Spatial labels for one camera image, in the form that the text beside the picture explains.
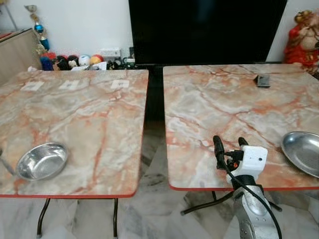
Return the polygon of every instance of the wall outlet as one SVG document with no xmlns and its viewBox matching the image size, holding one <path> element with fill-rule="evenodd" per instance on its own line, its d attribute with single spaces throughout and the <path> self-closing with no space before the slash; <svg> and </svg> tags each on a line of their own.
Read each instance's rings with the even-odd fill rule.
<svg viewBox="0 0 319 239">
<path fill-rule="evenodd" d="M 100 55 L 103 57 L 121 57 L 120 48 L 102 48 L 100 49 Z"/>
</svg>

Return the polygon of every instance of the statue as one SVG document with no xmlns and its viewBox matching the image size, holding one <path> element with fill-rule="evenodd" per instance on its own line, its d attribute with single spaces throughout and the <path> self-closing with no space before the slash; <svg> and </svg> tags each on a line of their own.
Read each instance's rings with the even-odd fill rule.
<svg viewBox="0 0 319 239">
<path fill-rule="evenodd" d="M 28 5 L 24 7 L 31 13 L 30 17 L 34 21 L 34 31 L 36 32 L 39 38 L 39 41 L 41 42 L 41 44 L 44 46 L 46 50 L 49 50 L 50 46 L 49 46 L 49 41 L 46 38 L 46 29 L 39 23 L 39 17 L 35 14 L 37 10 L 36 5 Z"/>
<path fill-rule="evenodd" d="M 297 26 L 289 31 L 284 63 L 294 63 L 319 80 L 319 9 L 295 16 Z"/>
</svg>

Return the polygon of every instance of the metal bowl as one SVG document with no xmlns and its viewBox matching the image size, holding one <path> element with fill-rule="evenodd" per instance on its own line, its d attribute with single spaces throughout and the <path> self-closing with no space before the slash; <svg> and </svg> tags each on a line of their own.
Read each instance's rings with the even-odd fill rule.
<svg viewBox="0 0 319 239">
<path fill-rule="evenodd" d="M 27 152 L 16 165 L 16 174 L 28 181 L 48 179 L 64 168 L 67 149 L 60 143 L 41 144 Z"/>
<path fill-rule="evenodd" d="M 287 133 L 282 149 L 296 167 L 319 178 L 319 135 L 302 131 Z"/>
</svg>

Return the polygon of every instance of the wooden cabinet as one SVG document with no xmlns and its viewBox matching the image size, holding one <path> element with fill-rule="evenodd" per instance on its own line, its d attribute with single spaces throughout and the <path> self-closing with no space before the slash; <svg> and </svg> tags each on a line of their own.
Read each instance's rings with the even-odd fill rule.
<svg viewBox="0 0 319 239">
<path fill-rule="evenodd" d="M 0 86 L 29 66 L 41 69 L 35 49 L 38 44 L 32 29 L 0 39 Z"/>
</svg>

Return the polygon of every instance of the red figurine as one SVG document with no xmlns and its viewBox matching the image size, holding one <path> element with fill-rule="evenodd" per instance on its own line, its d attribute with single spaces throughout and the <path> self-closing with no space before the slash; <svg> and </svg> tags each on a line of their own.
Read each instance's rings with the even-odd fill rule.
<svg viewBox="0 0 319 239">
<path fill-rule="evenodd" d="M 319 79 L 319 9 L 299 12 L 295 22 L 298 25 L 289 31 L 284 63 L 300 65 Z"/>
</svg>

